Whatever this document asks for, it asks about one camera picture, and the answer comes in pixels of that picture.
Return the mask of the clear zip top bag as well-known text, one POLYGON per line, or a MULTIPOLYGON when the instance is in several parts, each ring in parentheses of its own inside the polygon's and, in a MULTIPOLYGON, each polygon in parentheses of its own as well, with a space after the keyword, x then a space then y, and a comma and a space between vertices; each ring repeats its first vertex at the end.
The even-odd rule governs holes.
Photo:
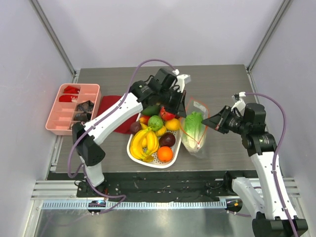
POLYGON ((192 156, 204 158, 208 127, 201 122, 209 118, 209 109, 204 103, 191 97, 186 106, 186 114, 186 118, 180 119, 182 144, 192 156))

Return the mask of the green white cabbage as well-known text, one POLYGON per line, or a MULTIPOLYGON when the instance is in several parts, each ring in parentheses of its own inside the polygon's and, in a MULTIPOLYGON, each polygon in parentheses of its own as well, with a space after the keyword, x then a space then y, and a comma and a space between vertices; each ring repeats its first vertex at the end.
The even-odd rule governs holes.
POLYGON ((197 153, 204 142, 205 126, 201 112, 193 111, 181 121, 181 139, 190 153, 197 153))

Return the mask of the yellow banana bunch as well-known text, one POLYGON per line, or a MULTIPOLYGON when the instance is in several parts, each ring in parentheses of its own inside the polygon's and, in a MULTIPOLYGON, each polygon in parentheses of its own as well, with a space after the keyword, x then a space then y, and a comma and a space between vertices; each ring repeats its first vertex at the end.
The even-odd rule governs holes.
POLYGON ((129 151, 133 158, 143 161, 154 161, 154 153, 159 149, 158 137, 151 127, 138 131, 132 138, 129 151))

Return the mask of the dark purple fig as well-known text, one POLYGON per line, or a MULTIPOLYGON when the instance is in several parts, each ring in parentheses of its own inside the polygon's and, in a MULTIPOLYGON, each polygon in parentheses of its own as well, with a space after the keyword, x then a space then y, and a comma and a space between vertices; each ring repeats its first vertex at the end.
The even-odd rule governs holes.
POLYGON ((142 130, 142 125, 140 122, 136 121, 130 125, 129 131, 131 134, 135 135, 137 132, 142 130))

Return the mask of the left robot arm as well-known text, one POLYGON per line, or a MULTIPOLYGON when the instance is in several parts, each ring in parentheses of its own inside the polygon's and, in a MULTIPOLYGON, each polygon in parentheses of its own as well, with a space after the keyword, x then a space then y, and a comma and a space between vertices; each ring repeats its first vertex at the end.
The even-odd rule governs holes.
POLYGON ((73 147, 83 163, 86 179, 90 182, 88 191, 100 197, 105 191, 105 177, 101 161, 106 153, 100 145, 116 128, 133 115, 157 103, 169 113, 185 117, 185 85, 191 81, 188 74, 159 69, 146 81, 134 82, 127 92, 109 109, 91 121, 72 127, 73 147))

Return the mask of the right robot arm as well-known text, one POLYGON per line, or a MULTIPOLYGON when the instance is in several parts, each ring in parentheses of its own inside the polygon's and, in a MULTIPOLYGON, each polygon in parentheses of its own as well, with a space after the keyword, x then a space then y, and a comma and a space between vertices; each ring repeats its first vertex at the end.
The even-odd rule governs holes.
POLYGON ((223 182, 229 195, 237 194, 252 217, 256 237, 300 237, 308 230, 289 199, 279 167, 277 143, 266 131, 266 111, 263 105, 248 103, 244 113, 225 106, 218 114, 204 119, 202 124, 222 133, 239 134, 255 166, 261 193, 248 178, 231 176, 223 182))

